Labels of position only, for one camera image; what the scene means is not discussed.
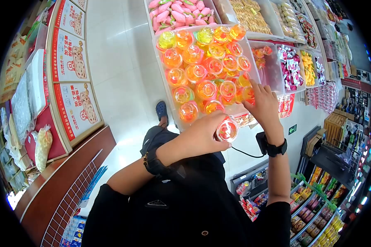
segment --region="red label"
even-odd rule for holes
[[[69,141],[72,141],[74,140],[75,136],[74,136],[72,127],[70,125],[65,124],[66,122],[69,122],[69,120],[67,118],[66,109],[64,108],[62,92],[60,91],[59,83],[54,84],[54,91],[55,91],[56,103],[58,104],[60,119],[62,120],[62,124],[63,124],[64,130],[66,131],[67,137],[69,138]]]
[[[58,9],[58,14],[56,15],[55,26],[57,27],[60,27],[60,19],[62,18],[63,7],[65,2],[66,0],[62,0]]]
[[[46,109],[50,105],[49,92],[48,92],[48,81],[47,81],[47,51],[46,50],[44,50],[44,57],[43,57],[43,86],[44,86],[44,97],[45,97],[44,109]]]
[[[57,48],[58,48],[58,33],[59,33],[59,28],[54,27],[54,33],[52,37],[52,54],[51,54],[51,68],[52,68],[52,80],[54,82],[58,82],[58,65],[56,64],[57,58]]]

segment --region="black cable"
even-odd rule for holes
[[[243,152],[243,151],[241,151],[241,150],[239,150],[239,149],[236,149],[236,148],[234,148],[234,147],[232,147],[232,148],[235,149],[235,150],[238,151],[238,152],[241,152],[241,153],[246,154],[246,155],[248,155],[248,156],[250,156],[250,157],[253,157],[253,158],[262,158],[262,157],[265,156],[265,155],[262,155],[262,156],[253,156],[253,155],[249,155],[248,153],[245,153],[245,152]]]

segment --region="crocs shoe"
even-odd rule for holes
[[[155,106],[155,111],[157,112],[158,115],[158,120],[161,121],[161,117],[166,117],[167,123],[166,125],[169,125],[169,116],[168,112],[166,110],[166,103],[165,101],[161,100],[160,102],[157,103]]]

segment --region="black watch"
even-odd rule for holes
[[[156,175],[166,175],[169,174],[172,169],[170,166],[164,166],[160,160],[157,159],[156,152],[157,148],[146,152],[143,157],[143,164],[146,167],[147,171],[154,176]]]
[[[284,143],[278,147],[268,143],[265,132],[258,133],[256,135],[256,139],[263,155],[268,154],[271,157],[276,157],[277,154],[281,153],[282,155],[284,155],[284,153],[287,151],[286,139],[284,139]]]

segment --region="wooden crate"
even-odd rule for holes
[[[343,137],[343,127],[346,124],[346,116],[342,116],[336,113],[331,113],[324,120],[324,129],[327,130],[327,141],[331,144],[338,146],[339,143],[334,139],[341,141]]]

